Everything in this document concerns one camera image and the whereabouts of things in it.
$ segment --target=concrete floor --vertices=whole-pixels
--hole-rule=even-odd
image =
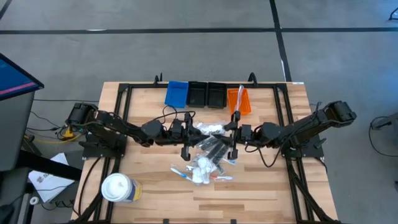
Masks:
[[[0,0],[0,7],[5,0]],[[276,0],[289,27],[397,27],[398,7],[380,0]],[[273,27],[269,1],[12,0],[0,30]],[[330,187],[345,223],[396,223],[398,158],[376,154],[369,122],[398,111],[398,32],[284,33],[292,80],[305,82],[312,103],[344,100],[357,113],[350,127],[322,134]],[[0,35],[0,52],[42,81],[36,98],[98,100],[105,81],[284,81],[274,33]],[[36,101],[33,111],[62,124],[73,103]],[[30,117],[29,126],[49,128]],[[376,147],[398,154],[387,127]],[[38,144],[46,156],[81,150]],[[66,222],[71,210],[35,207],[32,223]]]

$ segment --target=monitor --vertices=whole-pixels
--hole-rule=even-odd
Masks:
[[[44,88],[43,83],[35,79],[20,66],[0,54],[0,100]]]

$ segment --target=plastic bin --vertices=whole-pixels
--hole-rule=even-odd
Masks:
[[[175,108],[184,108],[187,102],[188,83],[169,81],[164,103]]]
[[[206,106],[207,83],[189,82],[188,83],[187,105],[189,107],[203,108]]]
[[[209,108],[226,107],[226,84],[225,83],[208,83],[207,106]]]
[[[238,91],[239,89],[228,89],[228,106],[231,114],[235,112],[235,106],[238,101]],[[241,106],[239,107],[239,111],[241,112],[242,115],[247,115],[251,113],[249,94],[248,94],[248,89],[246,88],[243,90],[242,93],[242,103]]]

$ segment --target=wooden tabletop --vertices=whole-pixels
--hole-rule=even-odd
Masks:
[[[99,101],[99,109],[113,111],[116,103],[118,82],[106,82]],[[287,83],[294,120],[311,113],[307,93],[303,84]],[[265,121],[278,123],[274,94],[267,88],[248,88],[252,113],[242,116],[240,124],[252,127]],[[132,91],[128,122],[142,125],[146,121],[162,115],[166,89],[136,88]],[[285,124],[288,123],[280,92]],[[194,122],[217,122],[230,120],[228,107],[219,109],[186,108],[195,110]],[[166,126],[172,117],[167,118]],[[211,182],[196,186],[170,171],[175,165],[184,169],[188,162],[180,157],[181,146],[151,146],[144,148],[128,139],[126,155],[121,160],[120,173],[136,179],[143,186],[143,194],[138,202],[115,203],[112,223],[161,223],[169,218],[171,223],[293,223],[295,221],[290,185],[284,158],[279,156],[275,165],[266,168],[258,152],[246,153],[239,146],[236,165],[222,163],[226,175],[232,181]],[[192,156],[197,151],[190,150]],[[272,162],[277,149],[264,148],[266,162]],[[88,169],[95,159],[85,161],[75,209],[78,207],[81,186]],[[98,192],[101,172],[101,159],[88,178],[83,194],[84,210]],[[330,217],[337,219],[325,168],[314,158],[303,159],[308,188],[319,206]],[[299,193],[302,216],[306,217],[303,198]],[[107,201],[104,200],[101,218],[104,219]]]

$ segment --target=orange tray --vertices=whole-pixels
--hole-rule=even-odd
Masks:
[[[228,89],[227,92],[229,111],[231,112],[231,114],[235,112],[235,106],[238,100],[238,91],[239,89]],[[239,107],[239,110],[242,115],[247,115],[251,113],[250,100],[247,89],[243,89],[242,103],[241,106]]]

